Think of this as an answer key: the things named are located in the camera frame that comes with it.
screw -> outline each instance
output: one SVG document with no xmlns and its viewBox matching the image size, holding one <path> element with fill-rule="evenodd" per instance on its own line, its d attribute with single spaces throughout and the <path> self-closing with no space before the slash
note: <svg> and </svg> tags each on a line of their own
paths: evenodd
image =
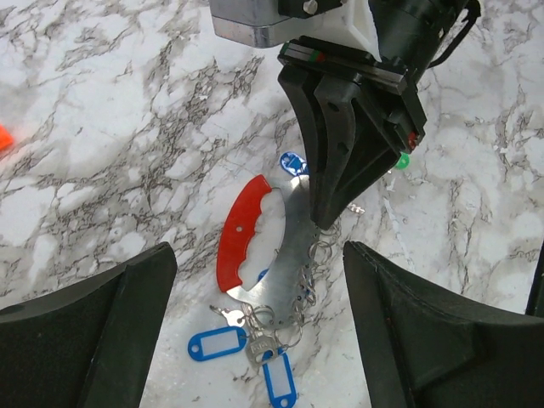
<svg viewBox="0 0 544 408">
<path fill-rule="evenodd" d="M 304 12 L 314 15 L 317 13 L 317 8 L 319 7 L 319 4 L 315 0 L 308 0 L 307 2 L 304 2 L 303 4 L 303 10 Z"/>
</svg>

red handle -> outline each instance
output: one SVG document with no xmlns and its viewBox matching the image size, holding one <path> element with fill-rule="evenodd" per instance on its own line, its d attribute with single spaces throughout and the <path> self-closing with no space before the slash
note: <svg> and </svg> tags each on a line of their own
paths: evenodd
<svg viewBox="0 0 544 408">
<path fill-rule="evenodd" d="M 246 184 L 230 209 L 219 240 L 216 276 L 221 292 L 242 283 L 238 269 L 246 259 L 247 246 L 255 235 L 255 224 L 261 215 L 261 200 L 271 191 L 266 178 L 259 175 Z"/>
</svg>

white marble table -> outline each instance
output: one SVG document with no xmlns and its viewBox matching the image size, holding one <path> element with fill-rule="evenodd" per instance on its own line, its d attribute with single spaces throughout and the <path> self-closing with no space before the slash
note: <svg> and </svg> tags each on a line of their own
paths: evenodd
<svg viewBox="0 0 544 408">
<path fill-rule="evenodd" d="M 423 77 L 427 137 L 411 165 L 358 198 L 364 215 L 341 217 L 291 352 L 297 406 L 370 406 L 347 239 L 524 310 L 544 236 L 543 23 L 541 0 L 486 0 L 466 42 Z M 144 408 L 268 406 L 243 353 L 199 364 L 186 343 L 223 324 L 207 305 L 229 304 L 214 266 L 233 200 L 255 174 L 286 177 L 280 154 L 303 151 L 276 55 L 216 38 L 200 0 L 0 0 L 0 123 L 16 140 L 0 152 L 0 308 L 170 242 L 179 272 Z M 278 212 L 260 224 L 247 275 L 281 238 Z"/>
</svg>

silver key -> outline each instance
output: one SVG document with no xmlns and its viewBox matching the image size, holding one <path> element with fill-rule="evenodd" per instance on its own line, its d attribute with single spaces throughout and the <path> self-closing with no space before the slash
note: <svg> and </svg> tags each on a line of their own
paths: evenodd
<svg viewBox="0 0 544 408">
<path fill-rule="evenodd" d="M 246 316 L 241 310 L 221 309 L 210 304 L 210 310 L 213 313 L 223 316 L 227 320 L 227 325 L 243 327 L 246 324 Z"/>
<path fill-rule="evenodd" d="M 278 357 L 278 343 L 275 338 L 264 334 L 259 328 L 259 323 L 253 307 L 247 303 L 241 304 L 241 309 L 246 316 L 247 325 L 249 326 L 249 342 L 246 346 L 247 358 L 256 368 L 262 366 L 265 362 L 271 361 Z M 270 352 L 272 355 L 264 360 L 264 354 Z"/>
</svg>

orange object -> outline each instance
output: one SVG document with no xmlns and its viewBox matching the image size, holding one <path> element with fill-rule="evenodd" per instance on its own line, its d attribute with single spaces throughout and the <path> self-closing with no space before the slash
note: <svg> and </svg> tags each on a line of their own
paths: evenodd
<svg viewBox="0 0 544 408">
<path fill-rule="evenodd" d="M 0 150 L 12 145 L 13 142 L 14 138 L 11 137 L 11 134 L 9 134 L 4 126 L 0 125 Z"/>
</svg>

